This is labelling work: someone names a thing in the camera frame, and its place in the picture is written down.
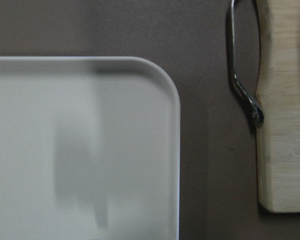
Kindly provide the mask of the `cream rabbit tray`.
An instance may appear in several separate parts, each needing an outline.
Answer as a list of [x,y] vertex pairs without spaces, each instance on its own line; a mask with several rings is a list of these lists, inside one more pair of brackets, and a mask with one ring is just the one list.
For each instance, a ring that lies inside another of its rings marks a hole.
[[143,58],[0,56],[0,240],[177,240],[180,108]]

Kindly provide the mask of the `wooden cutting board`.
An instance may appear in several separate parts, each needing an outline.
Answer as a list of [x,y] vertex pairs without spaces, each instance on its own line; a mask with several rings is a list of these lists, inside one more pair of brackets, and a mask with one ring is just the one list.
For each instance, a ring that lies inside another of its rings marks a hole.
[[300,213],[300,0],[258,0],[260,69],[256,97],[259,203]]

